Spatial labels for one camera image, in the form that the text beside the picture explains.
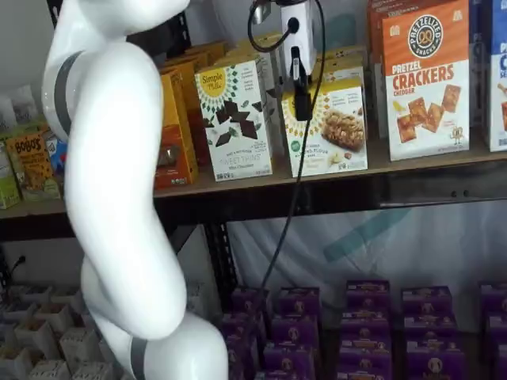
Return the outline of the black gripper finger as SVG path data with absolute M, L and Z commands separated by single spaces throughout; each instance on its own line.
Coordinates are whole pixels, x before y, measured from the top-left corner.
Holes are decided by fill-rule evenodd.
M 298 121 L 308 121 L 311 118 L 311 95 L 308 91 L 309 81 L 298 47 L 291 48 L 291 69 L 294 87 L 295 117 Z

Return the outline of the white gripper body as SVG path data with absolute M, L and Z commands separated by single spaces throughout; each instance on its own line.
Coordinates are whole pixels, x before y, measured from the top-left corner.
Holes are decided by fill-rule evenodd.
M 316 5 L 313 2 L 296 2 L 280 5 L 282 31 L 288 31 L 288 22 L 295 18 L 299 22 L 296 33 L 289 33 L 284 40 L 283 52 L 286 75 L 292 68 L 292 48 L 299 49 L 299 67 L 306 75 L 310 75 L 316 62 L 316 49 L 314 45 L 314 12 Z

